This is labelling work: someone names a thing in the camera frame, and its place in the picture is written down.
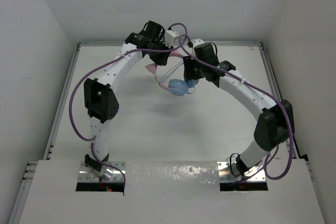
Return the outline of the pink blue cat-ear headphones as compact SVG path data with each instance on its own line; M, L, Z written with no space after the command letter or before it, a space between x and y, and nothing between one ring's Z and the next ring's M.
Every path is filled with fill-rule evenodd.
M156 82L158 83L159 87L168 91L172 95L181 97L185 94L192 94L194 91L190 92L190 89L194 89L196 85L199 83L199 80L180 80L180 79L171 79L169 80L168 85L165 85L164 82L170 77L181 65L183 61L181 60L177 65L175 65L172 69L170 69L161 79L157 76L157 68L158 65L155 63L151 63L146 65L145 68L147 71L153 74Z

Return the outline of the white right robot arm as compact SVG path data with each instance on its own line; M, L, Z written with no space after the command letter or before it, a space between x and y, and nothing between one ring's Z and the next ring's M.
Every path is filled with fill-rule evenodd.
M229 164L230 173L235 177L243 177L247 171L268 157L274 148L289 140L287 166L275 179L283 178L289 171L294 153L292 104L287 100L279 101L270 93L246 81L229 61L219 61L217 49L212 43L196 39L187 45L192 52L184 58L184 78L193 82L205 79L228 92L257 121L253 141L237 155L235 164Z

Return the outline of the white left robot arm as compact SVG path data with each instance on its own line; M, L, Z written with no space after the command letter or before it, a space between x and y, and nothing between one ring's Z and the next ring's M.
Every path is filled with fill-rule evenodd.
M94 79L84 82L85 107L88 110L90 136L94 138L94 148L85 155L85 164L95 172L101 172L102 165L109 157L107 141L111 120L119 110L115 95L118 85L131 68L145 55L153 56L159 64L167 63L167 58L179 33L165 30L160 24L149 21L138 33L131 33L122 44L118 53L121 58Z

